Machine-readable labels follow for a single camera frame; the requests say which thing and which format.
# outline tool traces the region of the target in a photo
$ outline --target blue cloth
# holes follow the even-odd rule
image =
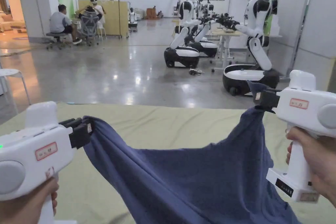
[[[249,109],[225,140],[180,150],[133,149],[93,118],[84,149],[137,224],[296,224],[291,207],[266,180],[273,161],[263,115]]]

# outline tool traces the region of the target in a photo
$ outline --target label sticker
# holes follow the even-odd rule
[[[292,98],[289,103],[291,107],[296,107],[296,108],[303,109],[303,110],[308,109],[308,104],[309,104],[309,101],[295,99],[295,98]]]
[[[301,194],[300,201],[303,202],[317,202],[319,200],[319,194],[317,193],[303,193]]]
[[[56,142],[48,144],[35,152],[38,161],[56,153],[58,151]]]

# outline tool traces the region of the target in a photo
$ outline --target robot shoulder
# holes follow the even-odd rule
[[[270,5],[270,0],[258,0],[253,5],[254,16],[257,16],[257,13],[260,11],[268,11]]]
[[[183,10],[191,11],[191,9],[192,9],[192,6],[190,2],[188,1],[183,2]]]

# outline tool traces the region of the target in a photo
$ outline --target person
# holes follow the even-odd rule
[[[90,2],[92,3],[93,8],[96,10],[97,14],[102,14],[101,19],[99,20],[99,22],[104,25],[105,24],[105,17],[104,14],[106,14],[106,11],[104,10],[104,8],[98,4],[97,0],[90,0]]]
[[[74,26],[67,16],[67,7],[64,4],[58,5],[58,12],[50,18],[50,32],[71,34],[74,45],[82,42],[77,38],[77,26]]]
[[[46,181],[30,194],[7,201],[0,201],[1,224],[38,224],[42,206],[52,195],[54,215],[57,207],[58,183],[55,178]]]
[[[163,13],[162,13],[162,11],[159,11],[159,12],[158,12],[157,17],[159,17],[159,18],[163,18]]]
[[[82,16],[87,16],[87,15],[91,15],[91,14],[96,14],[97,17],[99,17],[99,20],[101,20],[101,18],[103,17],[103,13],[100,12],[100,10],[96,9],[95,7],[92,7],[90,5],[85,6],[84,8],[77,10],[76,15],[78,15],[78,18],[81,19]]]
[[[298,141],[304,150],[304,157],[311,169],[311,182],[314,190],[328,199],[336,208],[336,139],[311,137],[306,131],[292,128],[286,137]],[[288,147],[286,163],[289,164],[292,143]]]

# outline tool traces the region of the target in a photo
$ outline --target sofa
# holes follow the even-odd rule
[[[4,12],[0,12],[0,31],[9,31],[13,30],[13,27],[17,28],[25,28],[26,24],[24,21],[13,20],[12,14],[5,14]]]

